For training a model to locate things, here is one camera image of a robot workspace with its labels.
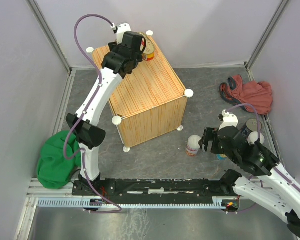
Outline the oval fish can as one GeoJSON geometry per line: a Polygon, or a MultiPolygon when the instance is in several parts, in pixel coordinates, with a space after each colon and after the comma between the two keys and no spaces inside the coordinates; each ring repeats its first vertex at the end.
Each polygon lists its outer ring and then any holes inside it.
{"type": "Polygon", "coordinates": [[[155,57],[155,46],[151,39],[143,32],[138,32],[143,36],[140,50],[142,51],[145,47],[145,50],[142,53],[142,59],[145,61],[151,61],[155,57]]]}

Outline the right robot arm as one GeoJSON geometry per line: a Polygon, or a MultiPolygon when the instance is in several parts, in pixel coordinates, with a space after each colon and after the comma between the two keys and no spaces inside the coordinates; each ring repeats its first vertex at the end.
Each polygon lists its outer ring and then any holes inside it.
{"type": "Polygon", "coordinates": [[[288,173],[280,160],[260,139],[250,144],[235,126],[223,128],[206,127],[198,142],[204,151],[212,143],[211,152],[225,154],[244,172],[268,184],[274,192],[268,192],[229,169],[219,183],[221,193],[230,196],[236,193],[246,197],[275,214],[288,229],[300,239],[300,184],[288,173]]]}

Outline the white-lid cylindrical can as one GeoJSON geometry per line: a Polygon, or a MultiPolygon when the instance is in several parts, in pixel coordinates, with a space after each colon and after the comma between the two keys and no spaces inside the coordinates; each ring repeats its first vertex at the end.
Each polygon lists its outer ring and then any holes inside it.
{"type": "Polygon", "coordinates": [[[188,156],[194,157],[198,154],[199,150],[201,149],[199,145],[199,141],[201,137],[198,135],[191,135],[187,140],[187,145],[185,148],[185,152],[188,156]]]}

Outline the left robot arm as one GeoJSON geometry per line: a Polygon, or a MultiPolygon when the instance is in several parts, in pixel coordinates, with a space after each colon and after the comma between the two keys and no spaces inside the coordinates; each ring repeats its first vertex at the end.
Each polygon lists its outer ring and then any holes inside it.
{"type": "Polygon", "coordinates": [[[89,195],[96,195],[101,189],[98,181],[99,148],[106,137],[105,130],[98,127],[101,114],[117,86],[142,62],[145,41],[140,33],[127,31],[121,43],[111,42],[110,51],[103,58],[97,81],[88,97],[75,114],[66,116],[66,122],[79,143],[80,175],[85,180],[83,189],[89,195]]]}

